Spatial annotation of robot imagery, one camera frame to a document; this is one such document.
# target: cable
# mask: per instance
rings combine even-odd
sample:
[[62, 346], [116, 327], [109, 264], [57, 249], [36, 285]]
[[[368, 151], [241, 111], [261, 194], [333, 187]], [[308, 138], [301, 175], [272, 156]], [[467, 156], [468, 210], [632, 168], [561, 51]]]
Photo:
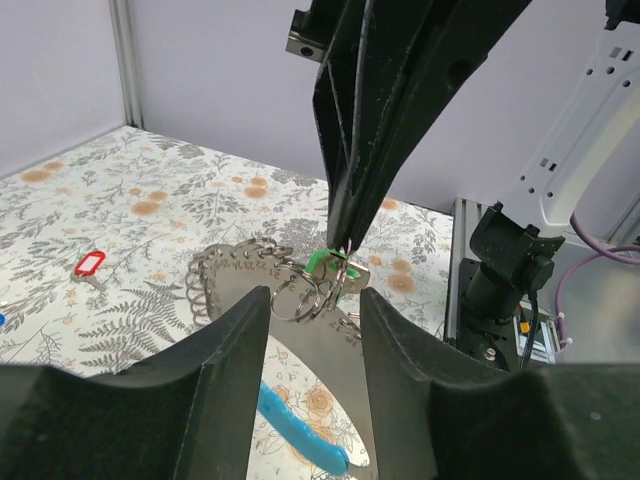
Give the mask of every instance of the cable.
[[[613, 254], [616, 252], [640, 252], [640, 246], [629, 245], [626, 247], [614, 247], [608, 250], [608, 253], [610, 254]], [[554, 304], [555, 304], [555, 310], [556, 310], [556, 330], [558, 332], [558, 340], [560, 341], [561, 347], [571, 343], [570, 342], [571, 339], [567, 336], [567, 327], [566, 327], [566, 320], [564, 315], [564, 304], [563, 304], [564, 290], [566, 288], [566, 284], [569, 281], [569, 278], [571, 277], [571, 275], [573, 275], [573, 273], [578, 268], [602, 256], [605, 256], [605, 255], [602, 255], [601, 253], [595, 253], [587, 258], [584, 258], [580, 262], [576, 263], [569, 270], [564, 272], [564, 274], [560, 278], [560, 281], [558, 282], [558, 286], [556, 287], [556, 296], [555, 296]]]
[[520, 368], [527, 368], [529, 361], [531, 360], [531, 354], [533, 353], [533, 345], [536, 341], [536, 333], [538, 332], [539, 311], [538, 311], [538, 294], [536, 292], [529, 293], [529, 302], [531, 302], [531, 312], [533, 318], [531, 319], [531, 328], [527, 335], [527, 341], [524, 344], [524, 350], [522, 352], [522, 358], [520, 359]]
[[625, 265], [640, 265], [640, 259], [623, 257], [622, 255], [614, 255], [612, 253], [612, 250], [606, 250], [604, 247], [599, 245], [598, 242], [596, 242], [593, 238], [591, 238], [582, 229], [582, 227], [578, 223], [578, 220], [576, 219], [575, 213], [571, 215], [570, 223], [571, 223], [571, 226], [573, 227], [573, 230], [576, 232], [576, 235], [580, 237], [580, 240], [582, 240], [585, 244], [591, 247], [592, 250], [599, 253], [603, 257], [607, 257], [616, 262], [624, 263]]

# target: floral tablecloth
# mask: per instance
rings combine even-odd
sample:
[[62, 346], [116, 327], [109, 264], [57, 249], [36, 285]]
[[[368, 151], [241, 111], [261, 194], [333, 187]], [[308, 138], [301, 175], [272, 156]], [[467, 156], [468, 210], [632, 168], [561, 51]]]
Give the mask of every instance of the floral tablecloth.
[[[195, 331], [183, 283], [194, 253], [269, 236], [306, 261], [325, 247], [326, 213], [324, 181], [130, 127], [0, 180], [0, 363], [121, 370]], [[445, 314], [451, 228], [446, 215], [386, 199], [355, 255], [370, 285], [432, 333]], [[96, 274], [104, 293], [70, 280], [92, 250], [107, 254]], [[342, 308], [358, 311], [357, 298]], [[362, 459], [339, 404], [272, 338], [264, 379]], [[330, 477], [257, 414], [247, 478]]]

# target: key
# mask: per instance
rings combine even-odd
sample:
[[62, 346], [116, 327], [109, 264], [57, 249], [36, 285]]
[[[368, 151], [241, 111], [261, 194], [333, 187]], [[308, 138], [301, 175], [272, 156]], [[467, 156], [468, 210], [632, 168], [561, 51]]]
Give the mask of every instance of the key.
[[89, 285], [91, 285], [94, 288], [97, 288], [101, 292], [105, 292], [107, 290], [106, 285], [103, 283], [100, 283], [100, 281], [93, 275], [76, 275], [75, 272], [72, 272], [71, 280], [78, 283], [87, 282]]

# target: wall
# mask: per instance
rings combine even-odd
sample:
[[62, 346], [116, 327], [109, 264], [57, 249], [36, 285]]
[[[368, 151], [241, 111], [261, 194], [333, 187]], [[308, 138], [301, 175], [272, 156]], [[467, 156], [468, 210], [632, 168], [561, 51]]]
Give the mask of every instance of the wall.
[[[146, 128], [324, 176], [311, 108], [317, 64], [284, 51], [294, 9], [309, 4], [132, 2]], [[447, 211], [457, 196], [495, 201], [550, 128], [604, 22], [604, 0], [533, 0], [428, 132], [391, 194]], [[629, 139], [580, 206], [592, 233], [606, 234], [616, 223], [612, 212], [639, 193], [640, 145]]]
[[106, 0], [6, 0], [0, 177], [124, 123]]

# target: red object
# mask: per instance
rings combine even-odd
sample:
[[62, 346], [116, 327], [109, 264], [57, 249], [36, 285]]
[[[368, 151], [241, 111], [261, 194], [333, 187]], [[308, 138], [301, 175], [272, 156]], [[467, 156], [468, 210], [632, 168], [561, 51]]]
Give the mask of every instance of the red object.
[[105, 258], [107, 258], [107, 254], [100, 250], [89, 252], [80, 261], [80, 263], [76, 265], [74, 273], [79, 277], [88, 277], [89, 275], [93, 275], [96, 273], [98, 267], [102, 265]]

